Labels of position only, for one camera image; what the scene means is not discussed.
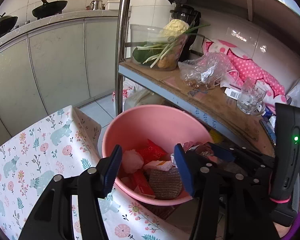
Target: wok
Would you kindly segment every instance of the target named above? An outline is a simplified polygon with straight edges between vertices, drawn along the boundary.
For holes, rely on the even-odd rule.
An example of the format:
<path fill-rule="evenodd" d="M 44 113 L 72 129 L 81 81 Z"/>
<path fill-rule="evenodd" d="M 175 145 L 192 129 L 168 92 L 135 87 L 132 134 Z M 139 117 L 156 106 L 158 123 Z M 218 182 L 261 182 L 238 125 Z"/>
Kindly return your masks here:
<path fill-rule="evenodd" d="M 4 14 L 0 15 L 0 37 L 7 34 L 15 26 L 18 17 Z"/>
<path fill-rule="evenodd" d="M 66 7 L 68 1 L 53 1 L 47 2 L 47 0 L 41 0 L 43 5 L 32 10 L 32 15 L 38 20 L 48 16 L 62 13 L 62 10 Z"/>

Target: clear plastic bag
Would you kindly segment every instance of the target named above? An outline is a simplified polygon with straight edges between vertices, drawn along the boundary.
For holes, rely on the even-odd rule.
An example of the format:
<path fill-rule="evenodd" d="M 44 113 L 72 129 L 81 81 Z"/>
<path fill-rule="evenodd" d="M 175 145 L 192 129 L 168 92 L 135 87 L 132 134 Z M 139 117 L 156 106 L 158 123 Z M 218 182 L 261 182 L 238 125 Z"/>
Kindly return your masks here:
<path fill-rule="evenodd" d="M 231 70 L 231 62 L 223 53 L 208 52 L 195 60 L 178 62 L 181 79 L 193 88 L 212 89 L 215 81 Z"/>

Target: tiled floor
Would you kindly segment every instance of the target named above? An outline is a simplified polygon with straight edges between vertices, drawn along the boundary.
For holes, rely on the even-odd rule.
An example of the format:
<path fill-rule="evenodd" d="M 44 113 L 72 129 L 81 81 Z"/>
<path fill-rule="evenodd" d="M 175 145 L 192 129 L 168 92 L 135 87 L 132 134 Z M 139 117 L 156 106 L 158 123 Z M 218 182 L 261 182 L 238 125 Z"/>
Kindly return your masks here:
<path fill-rule="evenodd" d="M 102 127 L 98 140 L 98 152 L 102 155 L 102 140 L 107 130 L 108 124 L 114 119 L 114 107 L 112 103 L 112 95 L 98 99 L 86 106 L 80 108 L 87 116 L 91 117 Z"/>

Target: barcode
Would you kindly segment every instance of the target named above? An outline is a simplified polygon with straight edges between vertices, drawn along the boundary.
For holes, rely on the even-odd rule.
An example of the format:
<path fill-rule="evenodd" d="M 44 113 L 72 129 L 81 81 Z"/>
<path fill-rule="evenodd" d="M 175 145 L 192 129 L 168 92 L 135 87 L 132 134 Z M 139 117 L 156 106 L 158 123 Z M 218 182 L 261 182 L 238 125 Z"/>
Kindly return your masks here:
<path fill-rule="evenodd" d="M 233 99 L 238 99 L 238 97 L 239 97 L 239 93 L 237 93 L 237 92 L 234 92 L 234 91 L 231 91 L 231 93 L 230 93 L 230 97 L 231 98 L 233 98 Z"/>

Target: tablecloth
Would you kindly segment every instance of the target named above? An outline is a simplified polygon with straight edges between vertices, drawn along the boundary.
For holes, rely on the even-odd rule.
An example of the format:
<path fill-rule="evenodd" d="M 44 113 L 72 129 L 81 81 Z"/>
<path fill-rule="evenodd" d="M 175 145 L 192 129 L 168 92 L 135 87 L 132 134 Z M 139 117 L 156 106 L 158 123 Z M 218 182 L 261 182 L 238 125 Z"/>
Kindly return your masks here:
<path fill-rule="evenodd" d="M 18 239 L 33 206 L 55 174 L 80 175 L 99 161 L 101 126 L 68 106 L 23 130 L 0 147 L 0 227 Z M 74 236 L 81 240 L 77 196 L 73 196 Z M 109 239 L 188 239 L 116 185 L 98 199 Z"/>

